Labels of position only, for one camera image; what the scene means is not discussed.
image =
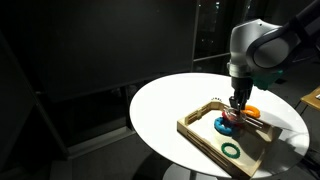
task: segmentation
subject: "blue ring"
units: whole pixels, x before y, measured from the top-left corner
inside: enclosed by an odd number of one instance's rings
[[[232,128],[231,127],[226,127],[223,126],[224,120],[222,117],[218,117],[215,121],[214,121],[214,128],[220,133],[223,134],[225,136],[232,136]]]

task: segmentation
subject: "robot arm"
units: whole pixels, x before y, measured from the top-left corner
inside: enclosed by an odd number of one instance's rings
[[[284,26],[259,19],[236,26],[231,33],[231,59],[227,64],[234,88],[229,99],[231,107],[243,110],[253,85],[266,90],[271,82],[264,84],[261,78],[276,80],[274,77],[283,70],[312,59],[319,51],[319,36],[320,0]]]

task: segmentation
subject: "round white table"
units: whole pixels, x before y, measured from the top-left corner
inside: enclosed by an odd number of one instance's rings
[[[177,121],[214,97],[229,104],[233,92],[228,76],[206,73],[166,76],[136,93],[130,105],[130,118],[138,135],[153,150],[177,165],[202,173],[190,178],[231,178],[177,131]],[[283,129],[253,178],[270,177],[296,165],[306,154],[310,141],[300,115],[278,96],[256,87],[247,104],[260,109],[260,119]],[[167,170],[164,179],[185,179],[190,174],[177,165]]]

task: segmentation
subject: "wooden tray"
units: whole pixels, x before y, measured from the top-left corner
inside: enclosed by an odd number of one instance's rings
[[[273,140],[282,129],[260,119],[247,117],[242,133],[233,137],[220,134],[214,128],[214,121],[221,117],[229,106],[219,100],[212,100],[198,110],[180,119],[177,130],[199,148],[204,154],[236,179],[250,179],[259,168]],[[240,149],[240,157],[232,159],[221,150],[229,142]]]

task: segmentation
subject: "green ring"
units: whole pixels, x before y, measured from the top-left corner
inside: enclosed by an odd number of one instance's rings
[[[226,151],[226,147],[232,147],[233,149],[235,149],[237,152],[235,153],[235,154],[230,154],[230,153],[228,153],[227,151]],[[223,152],[223,154],[225,154],[226,156],[228,156],[229,158],[232,158],[232,159],[237,159],[237,158],[239,158],[240,157],[240,149],[236,146],[236,145],[234,145],[234,144],[232,144],[232,143],[223,143],[222,144],[222,146],[221,146],[221,151]]]

